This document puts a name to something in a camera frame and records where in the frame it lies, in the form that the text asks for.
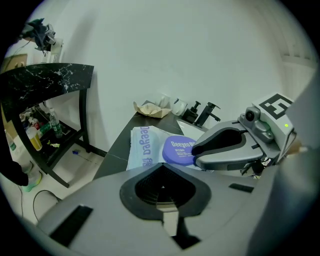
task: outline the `soap dispenser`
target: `soap dispenser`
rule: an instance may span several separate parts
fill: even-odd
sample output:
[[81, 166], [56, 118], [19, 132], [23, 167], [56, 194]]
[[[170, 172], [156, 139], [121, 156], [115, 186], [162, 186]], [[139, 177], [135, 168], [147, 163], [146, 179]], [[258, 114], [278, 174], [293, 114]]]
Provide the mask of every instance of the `soap dispenser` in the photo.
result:
[[187, 108], [187, 110], [184, 112], [183, 116], [182, 116], [182, 119], [193, 124], [197, 117], [198, 117], [198, 114], [197, 114], [197, 107], [201, 105], [200, 102], [196, 101], [195, 102], [195, 105], [192, 106], [191, 108]]

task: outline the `crumpled paper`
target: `crumpled paper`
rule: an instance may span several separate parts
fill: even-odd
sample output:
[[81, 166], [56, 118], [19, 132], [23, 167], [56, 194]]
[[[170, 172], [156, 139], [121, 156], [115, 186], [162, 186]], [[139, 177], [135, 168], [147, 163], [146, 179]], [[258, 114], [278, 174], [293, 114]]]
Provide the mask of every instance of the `crumpled paper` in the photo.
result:
[[171, 111], [169, 108], [160, 108], [152, 103], [138, 106], [137, 103], [133, 102], [133, 107], [138, 113], [152, 118], [163, 118]]

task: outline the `faucet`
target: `faucet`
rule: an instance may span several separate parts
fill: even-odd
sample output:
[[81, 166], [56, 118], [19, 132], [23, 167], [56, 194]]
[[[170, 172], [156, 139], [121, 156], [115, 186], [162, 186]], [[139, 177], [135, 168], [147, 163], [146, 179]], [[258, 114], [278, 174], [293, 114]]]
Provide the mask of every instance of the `faucet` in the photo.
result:
[[216, 115], [212, 114], [212, 110], [214, 110], [215, 107], [217, 107], [218, 109], [221, 109], [217, 105], [215, 105], [215, 104], [213, 104], [211, 102], [208, 102], [208, 105], [205, 106], [205, 108], [202, 111], [201, 115], [199, 116], [199, 118], [193, 124], [198, 126], [198, 127], [202, 127], [209, 116], [213, 117], [217, 122], [220, 122], [221, 119], [219, 117], [217, 117]]

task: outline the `baseboard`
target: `baseboard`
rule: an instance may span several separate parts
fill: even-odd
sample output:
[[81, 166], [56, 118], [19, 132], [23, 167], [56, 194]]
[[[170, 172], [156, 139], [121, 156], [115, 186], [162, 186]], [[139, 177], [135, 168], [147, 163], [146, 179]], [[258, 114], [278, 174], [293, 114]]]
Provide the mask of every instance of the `baseboard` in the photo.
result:
[[[75, 143], [80, 147], [83, 147], [83, 148], [85, 147], [85, 143], [80, 139], [78, 139]], [[89, 146], [90, 146], [89, 147], [90, 151], [95, 153], [96, 155], [101, 156], [103, 158], [106, 156], [107, 152], [103, 151], [102, 149], [96, 148], [95, 146], [92, 146], [92, 145], [89, 145]]]

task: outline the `white tile floor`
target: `white tile floor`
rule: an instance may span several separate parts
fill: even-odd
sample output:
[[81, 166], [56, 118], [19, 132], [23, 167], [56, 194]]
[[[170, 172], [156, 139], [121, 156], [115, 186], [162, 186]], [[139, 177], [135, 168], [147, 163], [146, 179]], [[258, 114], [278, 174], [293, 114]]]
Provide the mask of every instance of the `white tile floor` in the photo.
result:
[[[13, 160], [20, 164], [21, 162], [25, 163], [28, 161], [35, 163], [22, 144], [20, 138], [16, 137], [14, 142], [16, 144], [16, 149], [11, 152]], [[79, 155], [73, 154], [73, 150], [80, 150]], [[84, 148], [74, 144], [53, 169], [63, 180], [70, 184], [70, 187], [66, 188], [55, 181], [50, 175], [42, 173], [42, 180], [38, 186], [34, 187], [30, 192], [22, 191], [23, 217], [36, 224], [37, 219], [33, 211], [33, 200], [37, 192], [40, 190], [48, 190], [57, 197], [64, 199], [93, 180], [103, 159], [103, 157], [92, 152], [86, 153]], [[40, 170], [36, 164], [33, 169]], [[2, 174], [0, 174], [0, 185], [12, 210], [21, 216], [21, 192], [18, 186], [5, 178]], [[55, 204], [54, 198], [45, 194], [46, 193], [40, 193], [36, 199], [35, 209], [39, 209], [38, 211], [36, 210], [38, 219], [46, 210], [50, 209]]]

